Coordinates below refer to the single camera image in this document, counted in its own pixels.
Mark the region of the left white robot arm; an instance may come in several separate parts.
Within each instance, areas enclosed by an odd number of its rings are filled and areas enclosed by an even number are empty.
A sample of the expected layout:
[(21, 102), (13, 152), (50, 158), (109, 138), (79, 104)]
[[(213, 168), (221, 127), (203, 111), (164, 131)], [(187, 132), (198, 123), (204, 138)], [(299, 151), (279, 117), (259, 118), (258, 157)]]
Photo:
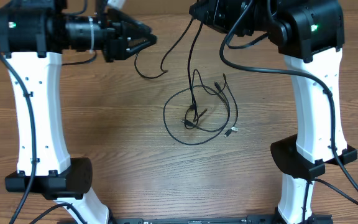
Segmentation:
[(66, 1), (10, 1), (0, 8), (0, 61), (16, 102), (19, 158), (6, 190), (41, 194), (76, 223), (114, 223), (92, 188), (87, 157), (72, 158), (60, 107), (62, 53), (101, 52), (125, 60), (156, 43), (151, 28), (121, 11), (122, 1), (98, 1), (94, 16), (68, 13)]

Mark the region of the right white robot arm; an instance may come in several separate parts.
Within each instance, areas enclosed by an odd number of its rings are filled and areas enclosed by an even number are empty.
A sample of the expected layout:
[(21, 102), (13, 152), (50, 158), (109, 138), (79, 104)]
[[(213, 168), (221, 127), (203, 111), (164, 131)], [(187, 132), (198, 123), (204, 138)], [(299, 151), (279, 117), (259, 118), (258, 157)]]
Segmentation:
[(357, 152), (344, 138), (339, 106), (339, 67), (344, 18), (337, 1), (199, 1), (189, 9), (202, 24), (234, 36), (263, 32), (284, 56), (292, 80), (298, 132), (270, 151), (283, 174), (281, 199), (269, 223), (331, 223), (311, 211), (314, 183), (326, 164), (344, 167)]

